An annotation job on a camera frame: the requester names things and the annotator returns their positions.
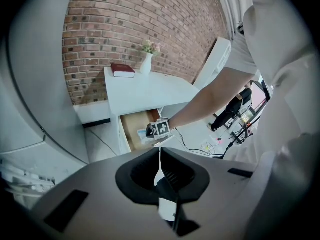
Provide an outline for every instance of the black shirt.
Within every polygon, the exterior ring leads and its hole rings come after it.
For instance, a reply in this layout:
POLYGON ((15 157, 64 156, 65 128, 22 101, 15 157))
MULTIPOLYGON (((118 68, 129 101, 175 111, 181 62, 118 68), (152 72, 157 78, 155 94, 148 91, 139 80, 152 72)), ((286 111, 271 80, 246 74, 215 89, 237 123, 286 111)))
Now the black shirt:
POLYGON ((227 112, 234 112, 238 113, 239 109, 241 108, 242 101, 243 104, 250 102, 252 96, 252 90, 250 88, 245 89, 243 92, 240 93, 242 96, 242 100, 239 100, 237 97, 234 97, 233 100, 226 106, 227 112))

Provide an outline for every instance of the white shirt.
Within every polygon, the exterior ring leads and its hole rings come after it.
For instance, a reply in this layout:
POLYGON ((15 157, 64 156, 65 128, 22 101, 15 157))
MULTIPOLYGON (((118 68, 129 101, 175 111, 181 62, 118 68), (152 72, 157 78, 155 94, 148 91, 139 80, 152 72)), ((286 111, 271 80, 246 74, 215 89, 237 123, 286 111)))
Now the white shirt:
POLYGON ((288 0, 253 0, 226 67, 256 74, 274 86, 255 135, 226 153, 226 160, 257 164, 302 133, 320 130, 318 51, 303 19, 288 0))

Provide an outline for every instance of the person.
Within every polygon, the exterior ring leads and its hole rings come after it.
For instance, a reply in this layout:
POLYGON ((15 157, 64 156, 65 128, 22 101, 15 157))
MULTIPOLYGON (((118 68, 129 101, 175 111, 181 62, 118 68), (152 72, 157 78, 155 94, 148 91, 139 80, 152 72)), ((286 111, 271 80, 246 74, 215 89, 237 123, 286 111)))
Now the person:
POLYGON ((320 129, 318 51, 303 19, 288 0, 253 0, 217 78, 169 120, 171 129, 212 115, 227 105, 257 70, 273 95, 257 133, 233 146, 225 160, 258 164, 288 141, 320 129))
POLYGON ((208 128, 213 132, 222 127, 225 123, 227 123, 231 118, 235 118, 238 115, 238 112, 243 105, 246 105, 251 101, 252 90, 251 90, 251 81, 248 82, 244 87, 244 91, 237 94, 231 102, 226 106, 226 109, 222 112, 221 115, 217 117, 214 123, 209 123, 208 128))

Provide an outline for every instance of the brick wall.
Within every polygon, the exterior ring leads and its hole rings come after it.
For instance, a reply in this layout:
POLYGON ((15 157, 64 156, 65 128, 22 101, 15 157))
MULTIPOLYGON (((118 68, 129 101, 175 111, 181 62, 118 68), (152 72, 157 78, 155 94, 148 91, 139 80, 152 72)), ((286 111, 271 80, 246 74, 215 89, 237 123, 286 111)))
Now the brick wall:
POLYGON ((74 105, 107 99, 104 67, 139 69, 142 41, 160 43, 152 71, 192 83, 217 37, 227 38, 219 0, 70 0, 62 58, 74 105))

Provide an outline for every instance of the black baseboard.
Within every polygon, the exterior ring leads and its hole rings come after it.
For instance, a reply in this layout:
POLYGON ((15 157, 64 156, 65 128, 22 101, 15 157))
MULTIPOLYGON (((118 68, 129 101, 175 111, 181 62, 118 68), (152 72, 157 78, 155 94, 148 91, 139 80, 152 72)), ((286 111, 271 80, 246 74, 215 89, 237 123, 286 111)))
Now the black baseboard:
POLYGON ((105 119, 105 120, 100 120, 100 121, 96 121, 96 122, 90 122, 90 123, 86 123, 86 124, 83 124, 83 128, 86 129, 86 128, 90 128, 90 127, 95 127, 95 126, 100 126, 100 125, 104 125, 104 124, 108 124, 110 123, 111 120, 110 118, 109 119, 105 119))

